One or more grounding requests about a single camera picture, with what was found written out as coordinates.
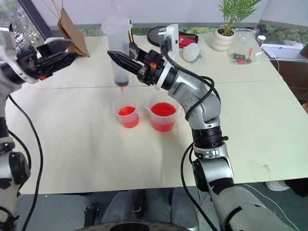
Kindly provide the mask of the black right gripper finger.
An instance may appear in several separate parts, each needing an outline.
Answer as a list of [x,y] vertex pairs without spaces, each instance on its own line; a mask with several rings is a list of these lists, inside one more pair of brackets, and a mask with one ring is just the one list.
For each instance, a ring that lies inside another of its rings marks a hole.
[[121,68],[135,74],[138,77],[145,76],[145,66],[119,51],[107,51],[110,58]]
[[143,61],[148,53],[140,49],[136,44],[129,44],[129,56],[136,61]]

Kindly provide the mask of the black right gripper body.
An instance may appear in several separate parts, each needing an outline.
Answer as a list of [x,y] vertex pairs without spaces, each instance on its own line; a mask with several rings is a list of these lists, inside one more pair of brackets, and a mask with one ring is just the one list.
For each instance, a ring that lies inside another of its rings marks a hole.
[[163,56],[154,51],[150,50],[148,54],[145,56],[144,60],[141,61],[145,66],[145,76],[138,77],[138,80],[148,86],[156,85],[162,71],[164,70],[164,62]]

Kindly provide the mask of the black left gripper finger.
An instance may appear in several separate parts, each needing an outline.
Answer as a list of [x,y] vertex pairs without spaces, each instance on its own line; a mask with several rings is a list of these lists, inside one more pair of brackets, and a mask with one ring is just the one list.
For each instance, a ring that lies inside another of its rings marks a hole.
[[69,65],[78,57],[76,52],[59,52],[39,62],[39,75],[52,76]]
[[39,59],[41,60],[53,60],[64,58],[71,54],[68,48],[72,41],[70,39],[55,39],[44,43],[43,45],[37,47],[39,52]]

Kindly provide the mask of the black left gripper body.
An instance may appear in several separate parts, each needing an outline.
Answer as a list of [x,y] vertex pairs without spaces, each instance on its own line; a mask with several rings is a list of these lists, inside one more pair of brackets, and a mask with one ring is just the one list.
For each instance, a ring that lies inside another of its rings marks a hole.
[[17,63],[28,76],[34,79],[44,80],[47,77],[39,73],[39,60],[32,45],[23,47],[17,52]]

